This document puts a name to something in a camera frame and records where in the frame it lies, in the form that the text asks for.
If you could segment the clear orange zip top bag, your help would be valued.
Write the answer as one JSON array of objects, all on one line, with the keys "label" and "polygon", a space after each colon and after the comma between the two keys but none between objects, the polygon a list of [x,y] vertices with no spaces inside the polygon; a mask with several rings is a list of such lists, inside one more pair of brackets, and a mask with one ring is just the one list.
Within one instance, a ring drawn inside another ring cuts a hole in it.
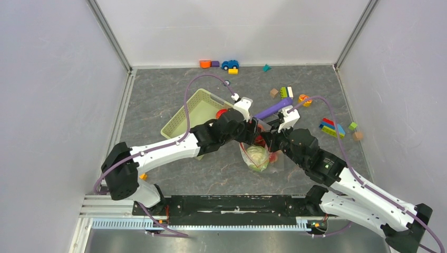
[{"label": "clear orange zip top bag", "polygon": [[285,169],[283,153],[271,151],[261,136],[256,137],[252,145],[239,143],[239,148],[244,163],[254,172],[273,174]]}]

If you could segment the green toy cabbage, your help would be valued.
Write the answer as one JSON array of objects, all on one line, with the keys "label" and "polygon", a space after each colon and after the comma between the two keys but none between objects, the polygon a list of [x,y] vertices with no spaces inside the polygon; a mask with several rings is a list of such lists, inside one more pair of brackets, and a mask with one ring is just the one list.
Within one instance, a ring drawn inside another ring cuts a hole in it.
[{"label": "green toy cabbage", "polygon": [[264,171],[269,165],[269,152],[261,146],[251,146],[246,149],[246,164],[256,172]]}]

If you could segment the light green plastic basket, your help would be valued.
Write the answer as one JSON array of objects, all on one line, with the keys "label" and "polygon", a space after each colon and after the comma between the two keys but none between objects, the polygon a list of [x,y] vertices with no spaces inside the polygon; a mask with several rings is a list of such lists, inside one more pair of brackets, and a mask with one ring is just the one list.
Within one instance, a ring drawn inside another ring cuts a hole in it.
[{"label": "light green plastic basket", "polygon": [[[210,119],[215,119],[218,111],[232,108],[233,105],[205,89],[198,89],[187,100],[187,107],[190,127],[193,128]],[[184,106],[182,106],[160,130],[160,133],[166,139],[171,139],[183,135],[186,129],[186,114]]]}]

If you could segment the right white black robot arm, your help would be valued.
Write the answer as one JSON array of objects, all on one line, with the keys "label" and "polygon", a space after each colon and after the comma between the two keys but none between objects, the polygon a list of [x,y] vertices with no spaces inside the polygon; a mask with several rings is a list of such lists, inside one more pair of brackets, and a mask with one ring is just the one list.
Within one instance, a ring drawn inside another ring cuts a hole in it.
[{"label": "right white black robot arm", "polygon": [[281,151],[317,184],[304,201],[311,215],[336,215],[377,233],[398,252],[417,252],[433,210],[391,195],[347,163],[319,147],[308,129],[272,129],[260,134],[267,147]]}]

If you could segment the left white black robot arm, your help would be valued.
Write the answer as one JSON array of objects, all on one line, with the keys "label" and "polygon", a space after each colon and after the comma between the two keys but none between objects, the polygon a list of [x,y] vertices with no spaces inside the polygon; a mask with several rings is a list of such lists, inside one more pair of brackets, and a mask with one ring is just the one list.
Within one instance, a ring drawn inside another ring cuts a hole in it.
[{"label": "left white black robot arm", "polygon": [[142,174],[177,160],[216,152],[231,141],[252,144],[258,135],[257,118],[246,120],[239,111],[229,109],[219,118],[169,140],[139,147],[120,142],[112,148],[101,170],[112,200],[133,200],[159,215],[165,210],[166,201],[156,185],[140,177]]}]

